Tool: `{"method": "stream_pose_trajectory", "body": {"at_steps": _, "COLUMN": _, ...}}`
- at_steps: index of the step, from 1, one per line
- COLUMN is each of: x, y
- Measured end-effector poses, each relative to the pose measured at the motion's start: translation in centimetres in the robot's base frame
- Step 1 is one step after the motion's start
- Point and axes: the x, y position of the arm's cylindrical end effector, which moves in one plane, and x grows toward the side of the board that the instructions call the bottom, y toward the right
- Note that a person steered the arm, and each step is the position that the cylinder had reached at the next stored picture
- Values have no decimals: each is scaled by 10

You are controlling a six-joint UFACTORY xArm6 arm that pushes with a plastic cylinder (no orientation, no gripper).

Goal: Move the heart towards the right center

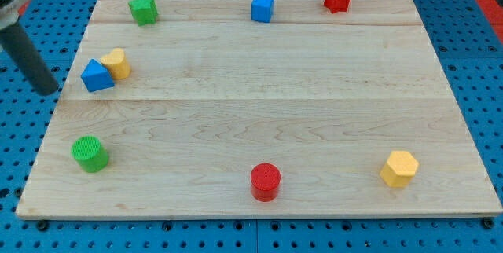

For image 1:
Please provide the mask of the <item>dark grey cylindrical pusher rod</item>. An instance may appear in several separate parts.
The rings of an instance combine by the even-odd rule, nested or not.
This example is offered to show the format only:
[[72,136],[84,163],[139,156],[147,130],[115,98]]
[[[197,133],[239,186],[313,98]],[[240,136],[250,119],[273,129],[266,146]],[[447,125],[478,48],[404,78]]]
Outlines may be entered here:
[[1,45],[37,94],[46,96],[58,90],[57,80],[19,21],[1,30]]

